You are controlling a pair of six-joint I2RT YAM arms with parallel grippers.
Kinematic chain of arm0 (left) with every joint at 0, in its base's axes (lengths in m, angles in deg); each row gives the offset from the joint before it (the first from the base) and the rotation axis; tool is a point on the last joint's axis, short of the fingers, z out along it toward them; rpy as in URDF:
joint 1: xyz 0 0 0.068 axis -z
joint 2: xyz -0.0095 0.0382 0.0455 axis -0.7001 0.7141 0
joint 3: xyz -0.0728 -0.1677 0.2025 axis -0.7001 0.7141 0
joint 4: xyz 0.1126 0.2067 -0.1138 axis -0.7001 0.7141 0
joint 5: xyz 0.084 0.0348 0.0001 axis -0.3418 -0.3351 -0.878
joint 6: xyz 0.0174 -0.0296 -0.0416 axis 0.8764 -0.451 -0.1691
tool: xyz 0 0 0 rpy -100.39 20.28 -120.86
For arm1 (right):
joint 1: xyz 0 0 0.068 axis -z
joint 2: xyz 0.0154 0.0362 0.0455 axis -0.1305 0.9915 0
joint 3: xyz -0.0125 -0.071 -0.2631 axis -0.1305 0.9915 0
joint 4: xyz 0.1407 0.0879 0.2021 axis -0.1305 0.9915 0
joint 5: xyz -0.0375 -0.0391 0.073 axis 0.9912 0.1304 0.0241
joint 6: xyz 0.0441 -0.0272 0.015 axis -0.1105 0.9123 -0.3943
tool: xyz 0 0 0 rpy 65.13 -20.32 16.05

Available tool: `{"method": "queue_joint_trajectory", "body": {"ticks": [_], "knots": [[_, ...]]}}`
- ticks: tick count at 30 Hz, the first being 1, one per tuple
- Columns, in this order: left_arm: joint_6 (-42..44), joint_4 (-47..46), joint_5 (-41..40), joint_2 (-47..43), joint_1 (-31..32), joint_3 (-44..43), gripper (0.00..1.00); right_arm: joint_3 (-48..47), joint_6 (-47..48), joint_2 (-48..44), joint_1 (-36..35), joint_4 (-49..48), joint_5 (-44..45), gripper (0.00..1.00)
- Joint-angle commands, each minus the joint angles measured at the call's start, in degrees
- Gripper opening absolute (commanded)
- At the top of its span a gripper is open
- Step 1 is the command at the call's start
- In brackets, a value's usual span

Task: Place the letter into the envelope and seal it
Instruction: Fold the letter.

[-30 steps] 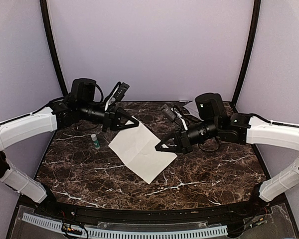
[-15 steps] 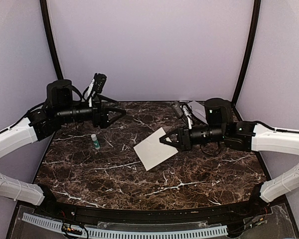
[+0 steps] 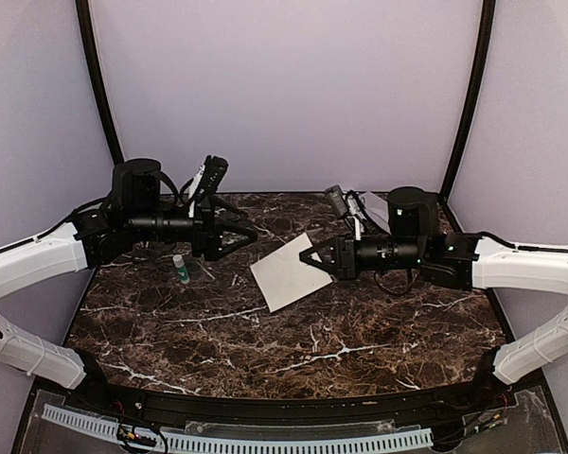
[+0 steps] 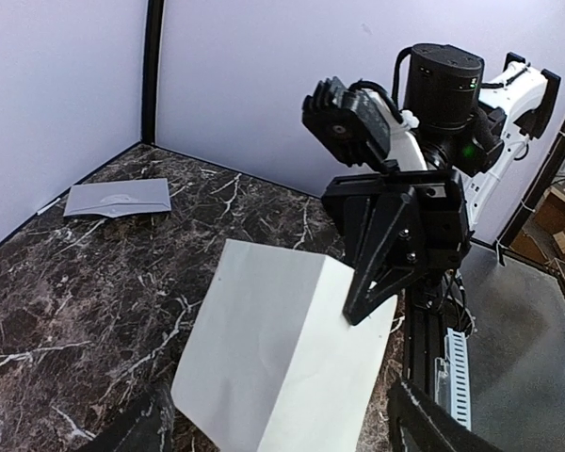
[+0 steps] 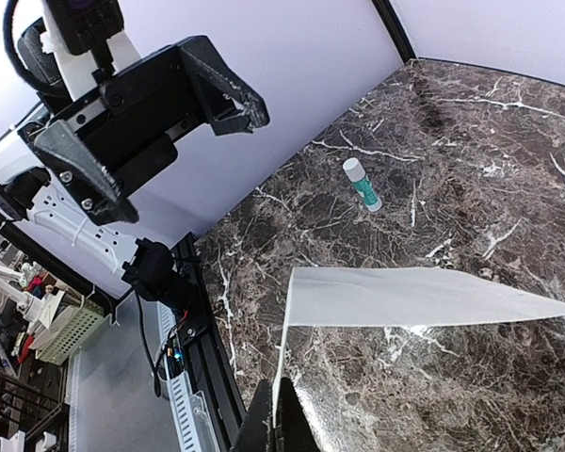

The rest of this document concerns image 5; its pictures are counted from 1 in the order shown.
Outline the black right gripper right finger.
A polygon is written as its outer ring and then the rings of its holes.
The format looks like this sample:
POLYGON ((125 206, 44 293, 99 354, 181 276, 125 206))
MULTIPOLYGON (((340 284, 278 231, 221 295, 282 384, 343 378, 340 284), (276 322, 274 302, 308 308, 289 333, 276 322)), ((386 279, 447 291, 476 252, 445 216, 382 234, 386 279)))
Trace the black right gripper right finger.
POLYGON ((291 379, 281 380, 275 421, 275 445, 282 452, 319 452, 291 379))

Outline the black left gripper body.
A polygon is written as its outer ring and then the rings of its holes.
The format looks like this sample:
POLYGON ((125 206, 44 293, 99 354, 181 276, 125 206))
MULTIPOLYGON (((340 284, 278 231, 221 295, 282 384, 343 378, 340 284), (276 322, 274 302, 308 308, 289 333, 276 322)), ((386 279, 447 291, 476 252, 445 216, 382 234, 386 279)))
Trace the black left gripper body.
POLYGON ((176 141, 207 123, 178 42, 117 69, 108 40, 74 56, 62 40, 47 50, 49 38, 19 39, 19 61, 51 90, 40 92, 38 108, 17 129, 37 159, 17 170, 17 197, 35 197, 55 176, 33 148, 36 135, 52 121, 71 126, 126 198, 176 159, 176 141))

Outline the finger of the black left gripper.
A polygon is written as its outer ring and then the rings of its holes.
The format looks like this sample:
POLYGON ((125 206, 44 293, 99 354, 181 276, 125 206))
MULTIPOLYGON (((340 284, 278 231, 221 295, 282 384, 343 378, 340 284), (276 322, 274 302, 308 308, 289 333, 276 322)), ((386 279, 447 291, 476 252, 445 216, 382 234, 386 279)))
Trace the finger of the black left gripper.
POLYGON ((121 193, 115 178, 66 121, 50 122, 34 138, 33 148, 92 223, 138 222, 137 209, 121 193))
POLYGON ((263 97, 231 70, 208 37, 192 36, 176 47, 215 135, 251 134, 269 125, 263 97))

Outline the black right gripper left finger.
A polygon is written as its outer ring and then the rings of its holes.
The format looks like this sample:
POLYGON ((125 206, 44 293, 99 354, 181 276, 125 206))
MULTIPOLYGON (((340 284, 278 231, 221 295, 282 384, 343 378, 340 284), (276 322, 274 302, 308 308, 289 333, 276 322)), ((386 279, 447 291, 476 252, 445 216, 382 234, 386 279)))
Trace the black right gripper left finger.
POLYGON ((273 451, 274 427, 272 422, 272 386, 262 379, 253 394, 250 407, 234 441, 233 451, 273 451))

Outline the cream lined letter paper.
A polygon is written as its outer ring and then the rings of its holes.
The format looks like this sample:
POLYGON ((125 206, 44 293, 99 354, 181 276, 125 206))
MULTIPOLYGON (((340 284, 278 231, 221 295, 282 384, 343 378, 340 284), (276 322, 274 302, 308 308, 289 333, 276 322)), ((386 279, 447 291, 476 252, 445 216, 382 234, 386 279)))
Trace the cream lined letter paper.
POLYGON ((295 267, 283 328, 455 327, 565 316, 565 302, 437 267, 295 267))

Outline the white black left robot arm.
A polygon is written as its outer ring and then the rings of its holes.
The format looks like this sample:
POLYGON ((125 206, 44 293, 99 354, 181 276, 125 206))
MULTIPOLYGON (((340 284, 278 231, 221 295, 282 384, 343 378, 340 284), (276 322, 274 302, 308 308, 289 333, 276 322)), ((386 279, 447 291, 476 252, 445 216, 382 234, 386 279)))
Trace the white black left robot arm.
POLYGON ((120 15, 45 16, 8 54, 39 90, 37 106, 0 140, 0 210, 59 234, 141 297, 178 305, 190 283, 170 249, 114 229, 139 219, 131 196, 177 158, 202 125, 218 135, 268 124, 264 99, 205 36, 139 56, 120 15))

